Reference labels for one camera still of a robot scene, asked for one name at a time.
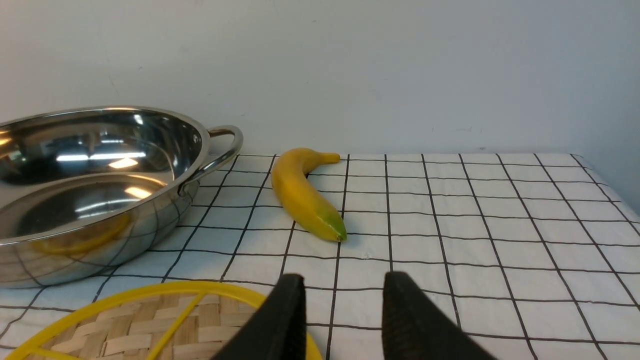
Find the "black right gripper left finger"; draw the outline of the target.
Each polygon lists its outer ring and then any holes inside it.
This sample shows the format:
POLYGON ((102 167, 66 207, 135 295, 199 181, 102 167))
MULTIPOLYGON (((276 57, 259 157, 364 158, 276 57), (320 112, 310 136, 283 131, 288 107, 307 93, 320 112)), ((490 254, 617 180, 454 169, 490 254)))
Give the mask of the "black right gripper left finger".
POLYGON ((304 278, 286 273, 213 360, 304 360, 307 311, 304 278))

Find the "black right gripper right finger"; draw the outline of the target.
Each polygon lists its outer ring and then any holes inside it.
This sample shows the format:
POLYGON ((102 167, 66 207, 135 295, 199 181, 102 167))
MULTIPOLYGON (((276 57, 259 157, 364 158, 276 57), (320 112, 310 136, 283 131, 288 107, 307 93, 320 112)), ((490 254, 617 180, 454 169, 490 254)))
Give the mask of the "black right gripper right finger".
POLYGON ((494 360, 402 271, 385 274, 382 353, 386 360, 494 360))

